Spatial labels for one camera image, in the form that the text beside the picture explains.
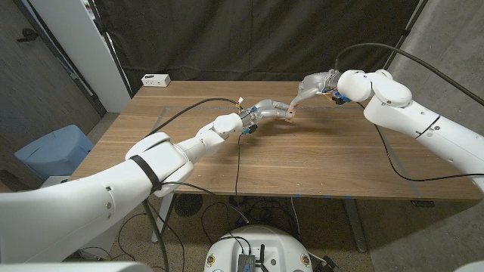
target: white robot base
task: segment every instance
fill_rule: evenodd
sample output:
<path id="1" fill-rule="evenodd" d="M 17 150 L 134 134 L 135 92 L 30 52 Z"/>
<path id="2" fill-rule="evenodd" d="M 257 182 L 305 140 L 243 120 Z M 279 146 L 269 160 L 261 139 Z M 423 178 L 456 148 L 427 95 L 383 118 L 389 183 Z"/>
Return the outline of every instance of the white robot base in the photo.
<path id="1" fill-rule="evenodd" d="M 228 233 L 210 247 L 203 271 L 312 271 L 311 258 L 306 248 L 282 230 L 250 225 L 231 233 L 237 239 Z M 242 249 L 245 256 L 240 256 Z"/>

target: power strip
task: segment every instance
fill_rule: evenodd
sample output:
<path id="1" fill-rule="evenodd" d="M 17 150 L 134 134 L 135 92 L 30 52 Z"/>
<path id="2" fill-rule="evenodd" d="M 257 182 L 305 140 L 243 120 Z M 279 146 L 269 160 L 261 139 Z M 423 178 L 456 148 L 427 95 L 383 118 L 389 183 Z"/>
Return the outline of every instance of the power strip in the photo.
<path id="1" fill-rule="evenodd" d="M 171 82 L 168 74 L 146 74 L 141 79 L 143 86 L 166 87 Z"/>

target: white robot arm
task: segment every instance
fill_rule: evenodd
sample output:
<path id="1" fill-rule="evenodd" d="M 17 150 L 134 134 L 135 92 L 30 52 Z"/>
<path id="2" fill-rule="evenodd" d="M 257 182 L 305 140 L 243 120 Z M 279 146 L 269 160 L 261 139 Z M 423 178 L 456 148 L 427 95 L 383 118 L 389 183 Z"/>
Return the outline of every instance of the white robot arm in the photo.
<path id="1" fill-rule="evenodd" d="M 337 104 L 370 98 L 364 111 L 368 121 L 416 139 L 463 173 L 484 172 L 484 137 L 413 101 L 410 90 L 386 70 L 330 70 L 309 75 L 299 84 L 290 105 L 296 107 L 316 94 L 331 95 Z M 470 179 L 484 193 L 484 177 Z"/>
<path id="2" fill-rule="evenodd" d="M 126 161 L 87 178 L 21 193 L 0 194 L 0 262 L 62 261 L 124 218 L 150 194 L 165 196 L 202 156 L 214 154 L 232 133 L 250 133 L 258 121 L 289 117 L 286 104 L 263 100 L 249 110 L 219 116 L 195 137 L 172 144 L 165 133 L 139 141 Z"/>

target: wire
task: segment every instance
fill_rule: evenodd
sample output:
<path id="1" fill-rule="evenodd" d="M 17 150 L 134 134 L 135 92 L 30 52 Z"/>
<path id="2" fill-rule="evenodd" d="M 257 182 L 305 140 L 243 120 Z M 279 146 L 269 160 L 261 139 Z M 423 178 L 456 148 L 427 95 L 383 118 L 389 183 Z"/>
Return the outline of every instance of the wire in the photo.
<path id="1" fill-rule="evenodd" d="M 384 45 L 384 44 L 380 44 L 380 43 L 376 43 L 376 42 L 365 42 L 365 43 L 360 43 L 360 44 L 356 44 L 356 45 L 350 45 L 349 47 L 344 48 L 342 51 L 340 51 L 338 53 L 338 55 L 336 56 L 336 60 L 334 61 L 334 69 L 335 70 L 338 70 L 338 68 L 339 68 L 338 66 L 340 64 L 340 57 L 341 57 L 341 55 L 345 54 L 347 51 L 350 51 L 350 50 L 352 50 L 354 48 L 369 47 L 369 46 L 389 49 L 391 51 L 394 51 L 396 53 L 399 53 L 399 54 L 401 54 L 403 56 L 408 57 L 409 59 L 413 60 L 414 62 L 419 63 L 421 66 L 426 67 L 427 69 L 429 69 L 430 71 L 432 71 L 433 73 L 435 73 L 436 75 L 438 75 L 441 79 L 444 79 L 446 82 L 448 82 L 452 86 L 456 87 L 459 91 L 462 91 L 468 97 L 472 98 L 474 101 L 476 101 L 477 103 L 479 103 L 482 106 L 484 106 L 484 100 L 481 97 L 477 96 L 472 91 L 469 91 L 464 86 L 462 86 L 459 83 L 457 83 L 454 79 L 451 79 L 450 77 L 448 77 L 444 73 L 440 72 L 434 66 L 428 64 L 427 62 L 421 60 L 418 57 L 415 57 L 414 55 L 412 55 L 412 54 L 410 54 L 408 52 L 403 51 L 402 49 L 394 48 L 393 46 L 390 46 L 390 45 Z"/>
<path id="2" fill-rule="evenodd" d="M 121 246 L 121 241 L 120 241 L 120 240 L 121 240 L 121 231 L 123 231 L 124 226 L 125 226 L 125 225 L 126 225 L 128 222 L 129 222 L 129 221 L 131 221 L 133 218 L 135 218 L 135 217 L 137 217 L 137 216 L 139 216 L 139 215 L 146 215 L 146 213 L 144 213 L 144 212 L 142 212 L 142 213 L 138 213 L 138 214 L 133 215 L 132 217 L 128 218 L 128 220 L 126 220 L 126 221 L 125 221 L 125 222 L 124 222 L 124 223 L 121 225 L 121 228 L 120 228 L 120 229 L 119 229 L 119 231 L 118 231 L 118 246 L 119 246 L 119 249 L 121 249 L 121 251 L 122 251 L 124 254 L 128 255 L 129 257 L 131 257 L 131 258 L 133 259 L 133 261 L 136 261 L 136 258 L 135 258 L 133 255 L 131 255 L 131 254 L 129 254 L 128 252 L 126 252 L 126 250 L 124 250 L 124 248 Z"/>
<path id="3" fill-rule="evenodd" d="M 166 251 L 165 242 L 163 242 L 163 237 L 161 231 L 158 230 L 157 221 L 154 219 L 153 212 L 150 210 L 150 205 L 148 204 L 148 198 L 141 202 L 143 205 L 143 209 L 146 212 L 146 216 L 150 221 L 151 229 L 154 232 L 154 235 L 157 237 L 158 246 L 160 247 L 161 258 L 163 259 L 163 266 L 165 267 L 165 271 L 169 272 L 169 262 L 168 262 L 168 252 Z"/>
<path id="4" fill-rule="evenodd" d="M 172 227 L 170 227 L 164 220 L 161 218 L 161 215 L 157 212 L 156 208 L 154 207 L 151 202 L 147 201 L 148 205 L 154 210 L 154 213 L 158 215 L 158 218 L 175 234 L 176 239 L 180 242 L 181 245 L 181 255 L 183 256 L 183 262 L 181 266 L 181 272 L 185 271 L 185 246 L 183 245 L 182 239 L 180 239 L 180 236 L 176 234 L 175 230 L 173 230 Z"/>
<path id="5" fill-rule="evenodd" d="M 195 108 L 196 106 L 200 105 L 200 104 L 203 104 L 205 102 L 208 102 L 208 101 L 214 101 L 214 100 L 221 100 L 221 101 L 228 101 L 230 103 L 233 103 L 235 105 L 237 105 L 238 103 L 231 100 L 231 99 L 228 99 L 228 98 L 220 98 L 220 97 L 214 97 L 214 98 L 208 98 L 208 99 L 205 99 L 205 100 L 202 100 L 198 103 L 195 103 L 187 108 L 185 108 L 184 110 L 182 110 L 181 112 L 179 113 L 176 113 L 172 118 L 168 119 L 166 122 L 164 122 L 163 124 L 161 124 L 160 126 L 158 126 L 157 128 L 155 128 L 153 131 L 151 131 L 150 133 L 148 133 L 146 136 L 144 136 L 145 138 L 156 133 L 157 131 L 159 131 L 161 128 L 163 128 L 165 125 L 168 125 L 171 121 L 175 120 L 178 116 L 180 116 L 181 114 L 183 113 L 186 113 L 187 111 Z"/>
<path id="6" fill-rule="evenodd" d="M 217 242 L 218 242 L 218 241 L 222 241 L 222 240 L 226 240 L 226 239 L 230 239 L 230 238 L 235 238 L 236 240 L 237 240 L 237 239 L 242 239 L 242 240 L 244 240 L 244 241 L 245 241 L 245 243 L 247 243 L 247 245 L 249 245 L 249 255 L 251 255 L 251 254 L 252 254 L 252 249 L 251 249 L 251 248 L 252 248 L 252 246 L 250 246 L 249 241 L 247 241 L 247 240 L 246 240 L 245 238 L 243 238 L 243 237 L 240 237 L 240 236 L 227 236 L 227 237 L 222 237 L 222 238 L 220 238 L 219 240 L 217 240 Z"/>
<path id="7" fill-rule="evenodd" d="M 290 198 L 290 204 L 293 206 L 294 215 L 296 216 L 297 233 L 301 235 L 301 230 L 299 228 L 299 219 L 297 218 L 296 208 L 294 208 L 294 201 L 292 197 Z"/>
<path id="8" fill-rule="evenodd" d="M 235 207 L 233 207 L 232 205 L 227 205 L 226 203 L 223 203 L 223 202 L 215 202 L 213 204 L 211 204 L 210 206 L 206 207 L 205 210 L 203 211 L 202 213 L 202 216 L 200 217 L 200 223 L 202 224 L 202 229 L 203 229 L 203 233 L 205 233 L 205 236 L 206 238 L 209 240 L 210 242 L 210 245 L 213 245 L 213 242 L 212 240 L 210 239 L 209 237 L 209 234 L 206 232 L 206 229 L 205 229 L 205 225 L 203 224 L 203 216 L 205 215 L 206 211 L 208 211 L 208 209 L 210 209 L 211 207 L 217 205 L 217 204 L 222 204 L 225 206 L 225 210 L 227 212 L 227 224 L 228 224 L 228 233 L 232 235 L 230 229 L 232 228 L 232 226 L 230 225 L 230 221 L 228 220 L 228 207 L 230 206 L 233 210 L 235 210 L 236 212 L 238 212 L 240 214 L 240 216 L 242 216 L 242 218 L 248 223 L 249 222 L 249 219 L 247 219 L 247 217 L 241 212 L 239 211 L 238 209 L 236 209 Z M 242 246 L 242 244 L 239 242 L 239 245 L 240 247 L 242 248 L 242 254 L 244 253 L 244 248 Z"/>
<path id="9" fill-rule="evenodd" d="M 356 102 L 358 105 L 360 105 L 360 107 L 363 108 L 363 110 L 365 109 L 365 106 L 363 106 L 361 103 L 359 102 Z M 459 174 L 459 175 L 448 175 L 448 176 L 442 176 L 442 177 L 437 177 L 437 178 L 423 178 L 423 179 L 413 179 L 413 178 L 407 178 L 405 177 L 404 175 L 400 174 L 395 166 L 393 165 L 393 162 L 392 162 L 392 157 L 390 156 L 389 152 L 388 152 L 388 146 L 386 145 L 386 142 L 385 142 L 385 139 L 383 139 L 383 135 L 381 134 L 381 131 L 380 129 L 378 128 L 377 125 L 373 124 L 375 126 L 375 128 L 377 129 L 378 131 L 378 135 L 380 136 L 380 139 L 381 139 L 381 142 L 383 143 L 383 147 L 385 148 L 385 153 L 386 153 L 386 157 L 388 158 L 388 162 L 390 163 L 390 166 L 392 166 L 392 169 L 393 171 L 400 177 L 400 178 L 404 178 L 406 179 L 407 181 L 438 181 L 438 180 L 443 180 L 443 179 L 448 179 L 448 178 L 462 178 L 462 177 L 472 177 L 472 176 L 484 176 L 484 174 L 480 174 L 480 173 L 476 173 L 476 174 Z"/>
<path id="10" fill-rule="evenodd" d="M 193 187 L 195 189 L 198 189 L 198 190 L 201 190 L 205 193 L 208 193 L 208 194 L 211 194 L 213 196 L 216 196 L 216 194 L 214 192 L 211 192 L 207 189 L 203 189 L 202 187 L 198 187 L 197 185 L 193 185 L 193 184 L 188 184 L 188 183 L 185 183 L 185 182 L 177 182 L 177 181 L 166 181 L 166 182 L 163 182 L 161 183 L 162 185 L 163 184 L 180 184 L 180 185 L 185 185 L 185 186 L 189 186 L 189 187 Z"/>
<path id="11" fill-rule="evenodd" d="M 309 251 L 308 251 L 308 253 L 309 253 L 309 254 L 310 254 L 310 255 L 311 255 L 313 258 L 317 258 L 319 261 L 322 261 L 322 262 L 323 262 L 323 264 L 324 264 L 323 266 L 325 266 L 325 265 L 327 264 L 326 260 L 324 260 L 323 258 L 318 257 L 317 255 L 315 255 L 315 254 L 313 254 L 313 253 L 311 253 L 311 252 L 309 252 Z"/>
<path id="12" fill-rule="evenodd" d="M 111 256 L 111 254 L 109 254 L 109 252 L 106 251 L 106 249 L 102 249 L 102 248 L 100 248 L 98 246 L 89 246 L 89 247 L 86 247 L 86 248 L 80 249 L 80 250 L 85 250 L 85 249 L 100 249 L 100 250 L 104 251 L 107 254 L 107 256 L 109 256 L 110 261 L 113 260 L 113 256 Z"/>
<path id="13" fill-rule="evenodd" d="M 240 137 L 242 137 L 242 135 L 244 135 L 243 133 L 240 133 L 239 135 L 239 139 L 237 141 L 237 147 L 239 149 L 239 155 L 238 155 L 238 159 L 237 159 L 237 177 L 235 178 L 235 196 L 237 196 L 237 184 L 239 182 L 239 171 L 240 171 Z"/>
<path id="14" fill-rule="evenodd" d="M 121 254 L 121 255 L 118 255 L 118 256 L 116 256 L 116 257 L 113 257 L 113 259 L 112 259 L 111 261 L 114 261 L 114 259 L 119 258 L 119 257 L 123 257 L 123 256 L 128 256 L 128 255 L 127 255 L 126 253 L 123 253 L 123 254 Z"/>
<path id="15" fill-rule="evenodd" d="M 248 216 L 252 217 L 251 218 L 251 221 L 253 223 L 268 224 L 268 225 L 271 225 L 273 227 L 276 227 L 276 228 L 278 228 L 280 230 L 284 230 L 284 231 L 286 231 L 288 233 L 290 232 L 292 236 L 294 236 L 299 241 L 301 241 L 301 236 L 300 236 L 300 234 L 297 231 L 296 219 L 294 219 L 294 217 L 291 215 L 291 213 L 288 212 L 289 206 L 287 207 L 287 209 L 284 209 L 283 206 L 277 200 L 275 200 L 274 203 L 277 204 L 277 205 L 272 207 L 273 209 L 279 209 L 279 210 L 281 210 L 287 216 L 287 219 L 288 219 L 287 222 L 288 222 L 289 229 L 284 229 L 281 225 L 275 224 L 272 221 L 268 221 L 268 220 L 270 220 L 270 218 L 267 218 L 265 216 L 269 212 L 270 213 L 274 213 L 268 207 L 268 203 L 267 203 L 267 201 L 265 201 L 265 197 L 259 196 L 259 197 L 256 197 L 255 199 L 258 199 L 258 200 L 254 204 L 252 204 L 252 205 L 249 204 L 249 203 L 246 203 L 246 205 L 250 207 L 250 209 L 248 209 L 248 211 L 246 213 L 248 214 Z M 261 207 L 258 207 L 257 206 L 257 204 L 259 204 L 261 202 L 265 203 L 265 207 L 262 207 L 262 206 Z M 260 209 L 261 210 L 261 212 L 259 213 L 260 219 L 253 218 L 253 215 L 252 215 L 253 209 Z"/>

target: table top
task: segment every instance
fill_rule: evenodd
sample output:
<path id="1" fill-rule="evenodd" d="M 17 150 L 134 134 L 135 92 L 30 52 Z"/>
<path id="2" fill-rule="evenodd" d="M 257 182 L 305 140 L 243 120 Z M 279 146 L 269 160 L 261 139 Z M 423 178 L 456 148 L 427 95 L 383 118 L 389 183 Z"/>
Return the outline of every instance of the table top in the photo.
<path id="1" fill-rule="evenodd" d="M 289 103 L 298 82 L 171 82 L 166 88 L 142 87 L 84 159 L 70 180 L 93 175 L 124 160 L 148 132 L 180 110 L 210 97 L 244 98 L 243 107 L 270 98 Z M 210 101 L 163 128 L 173 143 L 192 138 L 217 116 L 236 112 L 226 101 Z M 307 196 L 358 199 L 481 199 L 466 178 L 412 182 L 390 167 L 381 139 L 362 108 L 336 105 L 325 97 L 304 101 L 292 123 L 264 120 L 240 139 L 237 191 L 254 196 Z M 410 178 L 434 178 L 459 171 L 414 139 L 381 129 L 391 144 L 396 168 Z M 237 138 L 203 157 L 186 182 L 217 194 L 234 194 Z M 200 193 L 180 186 L 176 193 Z"/>

